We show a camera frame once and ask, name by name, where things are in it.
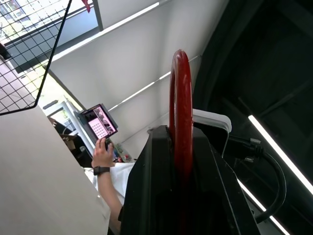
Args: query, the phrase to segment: display image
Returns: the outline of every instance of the display image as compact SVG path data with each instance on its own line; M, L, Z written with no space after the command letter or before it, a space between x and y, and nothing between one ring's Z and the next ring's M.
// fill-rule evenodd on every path
M83 115L98 139L111 136L117 131L101 106L96 106Z

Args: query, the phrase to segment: wire mesh panel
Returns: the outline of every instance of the wire mesh panel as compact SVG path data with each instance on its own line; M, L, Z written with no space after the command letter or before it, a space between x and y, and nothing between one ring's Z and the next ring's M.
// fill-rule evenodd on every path
M0 115L37 105L71 2L0 0Z

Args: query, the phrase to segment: red cloth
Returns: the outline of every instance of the red cloth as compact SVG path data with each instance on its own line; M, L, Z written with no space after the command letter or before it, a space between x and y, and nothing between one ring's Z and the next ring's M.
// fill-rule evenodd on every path
M88 11L88 13L90 12L90 6L89 6L89 4L88 4L88 0L82 0L83 1L83 3L85 4L85 6L86 6L86 9L87 9L87 11Z

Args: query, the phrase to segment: black wristwatch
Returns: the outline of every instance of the black wristwatch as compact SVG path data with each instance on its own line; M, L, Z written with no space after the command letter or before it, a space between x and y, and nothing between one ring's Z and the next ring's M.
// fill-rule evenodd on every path
M110 172L110 168L104 166L96 166L93 169L93 175L101 175L104 172Z

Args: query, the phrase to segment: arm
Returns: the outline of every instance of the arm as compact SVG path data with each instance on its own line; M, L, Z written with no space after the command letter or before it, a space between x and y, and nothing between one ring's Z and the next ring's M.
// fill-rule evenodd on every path
M114 166L113 160L113 145L109 145L109 150L106 151L105 139L98 140L96 143L96 148L93 153L93 161L91 163L92 167L96 166ZM120 203L115 188L113 187L111 175L109 172L105 172L98 176L98 189L99 193L105 202L108 204L111 215L110 222L115 229L120 231L121 222L118 221L119 213L122 209L122 204Z

